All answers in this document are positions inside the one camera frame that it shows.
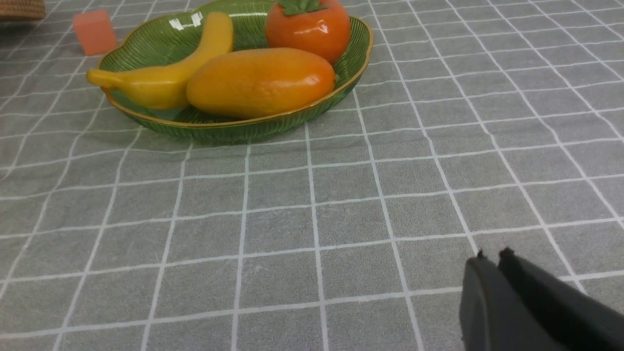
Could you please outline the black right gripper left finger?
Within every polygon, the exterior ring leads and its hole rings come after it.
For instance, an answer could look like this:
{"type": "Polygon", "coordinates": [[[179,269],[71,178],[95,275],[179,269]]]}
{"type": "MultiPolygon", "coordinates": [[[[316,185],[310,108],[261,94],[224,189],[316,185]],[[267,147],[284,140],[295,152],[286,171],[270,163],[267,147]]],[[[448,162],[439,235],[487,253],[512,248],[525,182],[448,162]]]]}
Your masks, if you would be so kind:
{"type": "Polygon", "coordinates": [[[465,264],[459,323],[466,351],[566,351],[482,250],[465,264]]]}

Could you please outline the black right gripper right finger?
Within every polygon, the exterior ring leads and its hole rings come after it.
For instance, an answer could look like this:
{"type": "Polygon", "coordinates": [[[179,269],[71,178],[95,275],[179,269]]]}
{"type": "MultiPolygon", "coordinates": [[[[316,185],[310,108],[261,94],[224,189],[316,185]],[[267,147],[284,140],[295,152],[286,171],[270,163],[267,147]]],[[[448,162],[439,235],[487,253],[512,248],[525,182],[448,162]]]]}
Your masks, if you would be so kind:
{"type": "Polygon", "coordinates": [[[622,351],[623,314],[506,247],[498,269],[550,337],[568,351],[622,351]]]}

